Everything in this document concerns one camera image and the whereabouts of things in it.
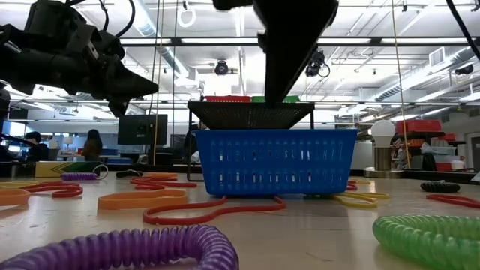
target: computer monitor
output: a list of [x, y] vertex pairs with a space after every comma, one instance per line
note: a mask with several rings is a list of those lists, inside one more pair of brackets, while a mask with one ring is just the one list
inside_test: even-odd
[[[157, 115], [157, 145], [167, 144], [167, 115]], [[155, 143], [155, 115], [126, 115], [118, 121], [119, 145], [147, 145]]]

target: mesh tray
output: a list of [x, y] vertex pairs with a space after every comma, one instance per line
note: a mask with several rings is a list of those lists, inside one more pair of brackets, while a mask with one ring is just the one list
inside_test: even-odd
[[347, 189], [357, 130], [201, 130], [211, 195], [336, 194]]
[[289, 129], [315, 104], [190, 101], [188, 108], [211, 130]]

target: table surface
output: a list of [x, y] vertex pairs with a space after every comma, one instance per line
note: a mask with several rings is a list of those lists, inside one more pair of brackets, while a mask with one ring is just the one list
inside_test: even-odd
[[[185, 181], [184, 175], [178, 178]], [[380, 200], [377, 209], [348, 208], [335, 201], [303, 200], [303, 196], [291, 195], [282, 196], [286, 201], [285, 210], [227, 214], [208, 224], [229, 237], [242, 269], [416, 270], [424, 268], [380, 247], [372, 233], [372, 224], [378, 217], [402, 214], [479, 216], [478, 209], [426, 200], [426, 193], [420, 189], [422, 181], [369, 180], [371, 184], [359, 184], [358, 191], [391, 195], [391, 199]], [[112, 230], [155, 228], [142, 222], [142, 209], [97, 210], [98, 197], [134, 191], [128, 182], [116, 180], [111, 172], [104, 181], [82, 184], [83, 195], [77, 198], [52, 199], [49, 194], [35, 194], [29, 206], [0, 207], [0, 262], [62, 239]], [[459, 195], [480, 200], [479, 191], [479, 186], [462, 185]], [[205, 192], [202, 183], [187, 192], [191, 203], [217, 200]], [[258, 204], [274, 202], [229, 199], [224, 206]], [[213, 209], [171, 211], [164, 215], [194, 217]], [[191, 261], [180, 262], [161, 269], [187, 269], [191, 265]]]

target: ceiling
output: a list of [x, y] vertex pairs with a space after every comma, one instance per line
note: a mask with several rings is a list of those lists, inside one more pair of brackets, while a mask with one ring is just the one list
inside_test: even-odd
[[[407, 10], [402, 12], [402, 1], [395, 0], [395, 22], [397, 33], [402, 37], [463, 37], [446, 3], [443, 0], [409, 0]], [[480, 10], [471, 12], [473, 0], [454, 1], [463, 21], [472, 36], [480, 36], [478, 19]], [[11, 23], [22, 29], [28, 16], [31, 0], [0, 0], [0, 25]], [[323, 36], [329, 37], [391, 37], [393, 33], [391, 0], [342, 0], [333, 25], [327, 28]], [[191, 20], [191, 13], [182, 11], [182, 1], [165, 0], [158, 2], [144, 0], [145, 14], [155, 23], [158, 36], [164, 37], [254, 37], [262, 31], [263, 25], [258, 20], [253, 8], [231, 12], [216, 11], [209, 0], [189, 0], [190, 8], [195, 10], [196, 19], [189, 27], [182, 27], [177, 20], [179, 15], [184, 23]], [[130, 19], [128, 0], [106, 0], [109, 11], [109, 28], [111, 33], [119, 32]], [[104, 13], [97, 0], [86, 0], [76, 7], [89, 23], [102, 28]], [[132, 27], [123, 38], [141, 38], [136, 27]], [[184, 65], [195, 68], [198, 72], [196, 81], [205, 85], [205, 94], [209, 94], [207, 85], [226, 83], [227, 94], [240, 95], [239, 70], [245, 79], [246, 95], [262, 95], [265, 77], [265, 55], [258, 47], [246, 46], [183, 46], [170, 47], [175, 56]], [[290, 95], [301, 96], [303, 101], [367, 101], [383, 86], [398, 79], [398, 70], [402, 74], [421, 67], [428, 62], [429, 54], [437, 50], [435, 46], [401, 47], [398, 50], [400, 66], [394, 47], [322, 47], [331, 73], [327, 78], [306, 77], [303, 73], [293, 86]], [[144, 77], [160, 81], [160, 99], [190, 100], [200, 96], [198, 87], [184, 87], [174, 83], [177, 79], [172, 69], [159, 56], [154, 47], [128, 47], [125, 65]], [[240, 55], [244, 56], [243, 65]], [[213, 74], [213, 67], [218, 60], [226, 63], [235, 72], [229, 79], [219, 81]], [[453, 76], [452, 84], [461, 83], [478, 75], [477, 61], [475, 70], [467, 76]], [[450, 86], [447, 71], [434, 74], [431, 78], [405, 91], [405, 101], [416, 101], [440, 89]], [[471, 95], [461, 91], [462, 95]], [[452, 93], [447, 93], [428, 101], [452, 100]], [[148, 109], [149, 104], [137, 104]], [[329, 107], [339, 110], [338, 106]]]

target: cardboard box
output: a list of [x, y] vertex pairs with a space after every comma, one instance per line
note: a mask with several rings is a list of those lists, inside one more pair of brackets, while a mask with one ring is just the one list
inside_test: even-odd
[[35, 166], [35, 177], [60, 177], [62, 173], [92, 173], [100, 162], [40, 161]]

